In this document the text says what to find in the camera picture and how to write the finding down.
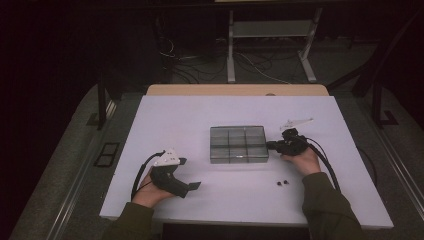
desk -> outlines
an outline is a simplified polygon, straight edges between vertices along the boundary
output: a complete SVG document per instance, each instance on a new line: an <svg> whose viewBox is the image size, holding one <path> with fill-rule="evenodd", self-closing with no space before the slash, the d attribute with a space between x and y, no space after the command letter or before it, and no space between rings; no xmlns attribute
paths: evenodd
<svg viewBox="0 0 424 240"><path fill-rule="evenodd" d="M267 140L278 140L279 127L288 119L313 117L313 123L298 130L326 150L342 192L361 225L393 227L333 97L216 96L213 91L210 91L211 96L158 96L158 89L167 86L183 88L153 86L149 90L152 95L143 97L140 103L103 204L102 217L118 217L130 200L132 183L140 165L153 153L173 147L180 157L188 159L175 176L187 183L201 181L202 185L189 192L185 199L172 198L159 204L154 215L156 221L306 226L301 211L302 177L294 166L281 161L276 152L270 152L267 163L212 165L209 129L220 125L262 125ZM282 89L288 86L268 85L264 89L268 87L284 92ZM245 95L247 89L238 93ZM277 182L284 180L289 184L278 186Z"/></svg>

floor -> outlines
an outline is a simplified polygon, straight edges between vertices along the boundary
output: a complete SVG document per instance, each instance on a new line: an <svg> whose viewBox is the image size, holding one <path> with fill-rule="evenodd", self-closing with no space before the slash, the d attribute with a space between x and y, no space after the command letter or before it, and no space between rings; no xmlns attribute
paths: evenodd
<svg viewBox="0 0 424 240"><path fill-rule="evenodd" d="M313 44L309 60L319 84L329 84L360 66L375 49L372 44L354 45L351 49L348 49L348 45L347 39L325 39ZM302 39L236 42L236 84L307 83L296 57L302 46ZM164 58L171 58L166 66L170 83L226 83L225 51L225 42L218 39L215 52L208 56L177 47L175 52L163 52ZM423 202L413 199L423 199L423 166L420 161L424 158L424 132L388 91L383 94L383 109L391 111L399 125L376 128L369 118L370 95L365 98L353 97L350 90L354 83L355 79L330 94L336 97L364 164L376 180L376 188L395 225L393 229L367 230L366 233L369 239L375 240L423 239L424 214L420 205ZM111 105L110 118L101 131L96 126L87 125L97 112L96 94L97 88L93 87L80 102L12 239L98 239L110 224L109 220L100 218L98 214L143 93L125 93L121 101ZM113 166L92 166L106 142L120 144ZM406 171L399 170L396 167L399 165L405 166ZM406 175L406 172L413 182L409 178L403 180L402 175ZM34 221L34 215L43 221ZM172 231L173 239L191 239L181 231ZM223 239L245 239L246 235L242 232L249 231L229 230ZM169 233L164 234L164 239L168 239L167 236ZM281 239L278 236L275 233L262 239Z"/></svg>

hand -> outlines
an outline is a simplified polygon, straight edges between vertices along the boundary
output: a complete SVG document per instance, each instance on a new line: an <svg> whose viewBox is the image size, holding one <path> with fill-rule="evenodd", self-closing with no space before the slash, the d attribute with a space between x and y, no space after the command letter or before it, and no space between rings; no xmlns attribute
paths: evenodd
<svg viewBox="0 0 424 240"><path fill-rule="evenodd" d="M281 155L283 160L290 161L296 165L297 170L303 176L307 176L312 173L321 172L319 166L318 157L311 148L307 148L302 154L297 156Z"/></svg>
<svg viewBox="0 0 424 240"><path fill-rule="evenodd" d="M143 205L148 208L153 208L157 203L163 199L174 197L175 195L156 187L150 178L150 168L146 177L140 183L141 189L137 191L131 202Z"/></svg>

person's right hand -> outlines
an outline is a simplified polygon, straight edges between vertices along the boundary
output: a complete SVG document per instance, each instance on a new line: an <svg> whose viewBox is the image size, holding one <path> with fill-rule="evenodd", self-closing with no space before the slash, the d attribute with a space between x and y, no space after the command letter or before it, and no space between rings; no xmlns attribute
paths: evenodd
<svg viewBox="0 0 424 240"><path fill-rule="evenodd" d="M311 148L307 148L302 154L297 156L281 155L283 160L287 160L296 165L297 170L304 176L321 172L318 157Z"/></svg>

transparent compartment box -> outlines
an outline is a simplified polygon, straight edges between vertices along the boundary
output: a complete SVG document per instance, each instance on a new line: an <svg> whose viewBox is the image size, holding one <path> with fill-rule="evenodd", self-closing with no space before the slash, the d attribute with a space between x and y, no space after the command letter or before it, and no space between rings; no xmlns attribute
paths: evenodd
<svg viewBox="0 0 424 240"><path fill-rule="evenodd" d="M210 158L213 164L267 162L264 127L211 127Z"/></svg>

